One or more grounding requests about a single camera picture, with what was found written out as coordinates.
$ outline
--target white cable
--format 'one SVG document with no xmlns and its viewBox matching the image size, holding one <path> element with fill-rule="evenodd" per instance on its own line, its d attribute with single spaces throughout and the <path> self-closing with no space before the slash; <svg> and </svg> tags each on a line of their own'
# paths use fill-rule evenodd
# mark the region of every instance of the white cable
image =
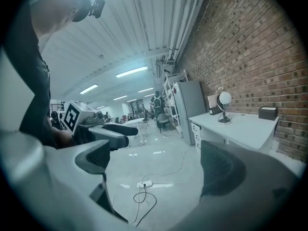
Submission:
<svg viewBox="0 0 308 231">
<path fill-rule="evenodd" d="M 198 183 L 198 182 L 202 182 L 202 181 L 203 181 L 203 180 L 191 181 L 191 182 L 180 182 L 180 183 L 160 183 L 160 182 L 153 182 L 152 184 L 162 184 L 162 185 L 181 185 L 181 184 Z"/>
<path fill-rule="evenodd" d="M 182 169 L 183 162 L 184 162 L 184 158 L 185 158 L 185 155 L 186 155 L 186 153 L 188 152 L 188 150 L 189 150 L 189 146 L 188 146 L 187 150 L 185 151 L 185 153 L 184 153 L 184 155 L 183 155 L 181 167 L 180 167 L 177 171 L 174 171 L 174 172 L 168 173 L 168 174 L 157 174 L 157 173 L 146 174 L 146 175 L 144 175 L 144 176 L 141 178 L 140 184 L 142 184 L 144 177 L 149 176 L 149 175 L 161 175 L 161 176 L 165 176 L 165 175 L 173 175 L 173 174 L 179 172 L 179 171 Z M 138 188 L 138 191 L 137 191 L 138 202 L 137 202 L 136 216 L 135 216 L 135 219 L 134 219 L 132 222 L 130 222 L 129 224 L 134 223 L 134 222 L 137 220 L 137 215 L 138 215 L 138 211 L 139 211 L 139 202 L 140 202 L 140 201 L 139 201 L 139 189 L 140 189 L 140 187 Z"/>
<path fill-rule="evenodd" d="M 114 193 L 114 196 L 113 196 L 113 198 L 112 198 L 112 204 L 111 204 L 111 206 L 114 206 L 114 200 L 115 200 L 115 193 Z"/>
</svg>

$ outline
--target ceiling beam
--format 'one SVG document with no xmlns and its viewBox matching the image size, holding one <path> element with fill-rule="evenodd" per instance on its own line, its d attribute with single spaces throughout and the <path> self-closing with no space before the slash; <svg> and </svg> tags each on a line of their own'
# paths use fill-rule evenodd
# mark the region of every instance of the ceiling beam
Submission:
<svg viewBox="0 0 308 231">
<path fill-rule="evenodd" d="M 140 60 L 144 60 L 144 59 L 148 59 L 151 57 L 157 57 L 157 56 L 161 56 L 161 55 L 165 55 L 166 53 L 168 53 L 169 48 L 162 48 L 162 49 L 156 49 L 153 51 L 147 51 L 138 55 L 134 55 L 131 57 L 128 57 L 126 59 L 122 59 L 118 62 L 112 63 L 110 65 L 107 65 L 106 67 L 102 68 L 101 70 L 97 71 L 95 73 L 95 75 L 89 75 L 88 78 L 86 78 L 85 80 L 75 84 L 74 86 L 72 86 L 69 90 L 67 90 L 64 93 L 64 97 L 66 97 L 67 95 L 69 95 L 70 93 L 72 93 L 76 88 L 80 88 L 82 85 L 86 84 L 87 82 L 91 81 L 92 79 L 99 77 L 100 75 L 110 71 L 110 70 L 116 70 L 117 68 L 120 70 L 122 66 L 136 62 L 136 61 L 140 61 Z"/>
</svg>

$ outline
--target pipe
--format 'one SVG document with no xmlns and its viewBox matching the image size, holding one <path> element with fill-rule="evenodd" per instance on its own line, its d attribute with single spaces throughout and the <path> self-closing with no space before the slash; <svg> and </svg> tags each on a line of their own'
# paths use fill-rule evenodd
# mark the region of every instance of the pipe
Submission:
<svg viewBox="0 0 308 231">
<path fill-rule="evenodd" d="M 175 43 L 175 34 L 177 33 L 177 29 L 179 26 L 179 17 L 180 17 L 180 9 L 181 9 L 181 2 L 182 0 L 175 0 L 175 11 L 174 11 L 174 23 L 172 23 L 172 28 L 171 28 L 171 39 L 170 39 L 170 46 L 169 46 L 169 54 L 167 57 L 167 60 L 170 60 L 174 43 Z"/>
<path fill-rule="evenodd" d="M 177 43 L 175 45 L 175 51 L 174 51 L 174 54 L 173 54 L 174 60 L 175 60 L 175 57 L 177 56 L 176 52 L 179 51 L 179 46 L 180 46 L 180 43 L 182 41 L 184 29 L 185 29 L 185 26 L 186 26 L 186 21 L 187 21 L 187 18 L 188 18 L 189 9 L 191 7 L 191 2 L 192 2 L 192 0 L 186 0 L 186 3 L 185 3 L 182 22 L 181 22 L 181 26 L 180 26 L 180 30 L 179 30 L 179 34 L 178 34 L 178 39 L 177 39 Z"/>
<path fill-rule="evenodd" d="M 186 37 L 186 34 L 187 34 L 187 31 L 188 31 L 189 25 L 190 25 L 190 23 L 191 23 L 191 21 L 192 21 L 192 18 L 193 18 L 193 12 L 194 12 L 194 10 L 195 10 L 195 8 L 196 8 L 197 2 L 198 2 L 198 0 L 194 0 L 194 2 L 193 2 L 192 12 L 191 12 L 191 15 L 190 15 L 190 17 L 189 17 L 189 19 L 188 19 L 188 23 L 187 23 L 185 32 L 184 32 L 184 34 L 183 34 L 183 37 L 181 38 L 180 45 L 179 45 L 178 47 L 176 47 L 176 50 L 174 51 L 174 54 L 173 54 L 173 59 L 174 59 L 174 60 L 177 59 L 179 50 L 181 49 L 182 44 L 183 44 L 183 42 L 184 42 L 184 39 L 185 39 L 185 37 Z"/>
</svg>

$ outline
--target white desk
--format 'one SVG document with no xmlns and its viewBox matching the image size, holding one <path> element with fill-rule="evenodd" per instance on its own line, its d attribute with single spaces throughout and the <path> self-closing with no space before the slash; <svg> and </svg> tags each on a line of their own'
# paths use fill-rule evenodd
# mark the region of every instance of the white desk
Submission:
<svg viewBox="0 0 308 231">
<path fill-rule="evenodd" d="M 140 135 L 140 139 L 141 139 L 141 142 L 142 144 L 144 144 L 144 141 L 143 141 L 143 138 L 142 138 L 142 133 L 141 133 L 141 130 L 140 130 L 140 124 L 143 122 L 144 118 L 139 118 L 139 119 L 135 119 L 135 120 L 130 120 L 130 121 L 127 121 L 126 123 L 124 123 L 123 125 L 125 126 L 133 126 L 133 125 L 136 125 L 138 126 L 138 132 L 139 132 L 139 135 Z"/>
<path fill-rule="evenodd" d="M 258 115 L 229 112 L 232 122 L 228 125 L 221 125 L 218 122 L 220 115 L 221 113 L 214 116 L 210 115 L 210 113 L 205 113 L 189 118 L 193 124 L 201 126 L 201 131 L 196 132 L 197 134 L 199 133 L 199 139 L 225 142 L 226 144 L 231 141 L 246 149 L 260 152 L 271 149 L 274 130 L 279 117 L 274 121 L 270 121 L 259 119 Z"/>
</svg>

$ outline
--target desk drawer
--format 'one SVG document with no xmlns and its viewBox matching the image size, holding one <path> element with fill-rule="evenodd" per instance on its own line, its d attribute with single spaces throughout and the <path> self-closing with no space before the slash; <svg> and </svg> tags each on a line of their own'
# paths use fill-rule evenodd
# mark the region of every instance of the desk drawer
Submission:
<svg viewBox="0 0 308 231">
<path fill-rule="evenodd" d="M 201 143 L 201 140 L 202 140 L 202 136 L 200 136 L 199 134 L 194 134 L 194 141 L 196 142 L 199 142 Z"/>
<path fill-rule="evenodd" d="M 196 149 L 198 152 L 201 151 L 201 142 L 196 143 Z"/>
<path fill-rule="evenodd" d="M 194 135 L 197 134 L 198 136 L 201 136 L 200 130 L 201 130 L 201 127 L 200 127 L 200 126 L 198 126 L 198 125 L 192 123 L 192 131 L 193 131 Z"/>
</svg>

